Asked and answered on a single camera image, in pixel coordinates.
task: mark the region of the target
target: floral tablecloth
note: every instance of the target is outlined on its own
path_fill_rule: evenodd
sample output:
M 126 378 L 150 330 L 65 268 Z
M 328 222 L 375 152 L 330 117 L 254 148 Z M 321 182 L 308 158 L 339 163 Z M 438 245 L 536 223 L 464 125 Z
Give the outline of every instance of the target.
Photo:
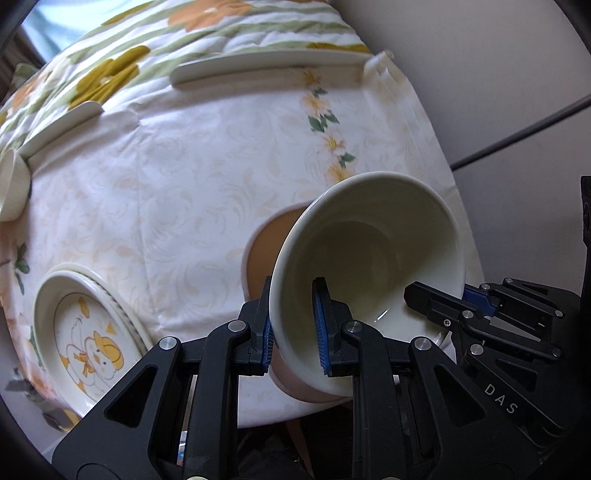
M 112 103 L 30 166 L 24 214 L 0 226 L 0 293 L 27 377 L 64 406 L 31 341 L 47 270 L 68 261 L 96 271 L 154 340 L 199 338 L 237 316 L 251 235 L 351 175 L 401 171 L 434 188 L 460 226 L 467 282 L 483 281 L 431 124 L 383 53 L 365 67 L 271 69 L 148 91 Z M 320 408 L 268 375 L 241 380 L 241 426 Z

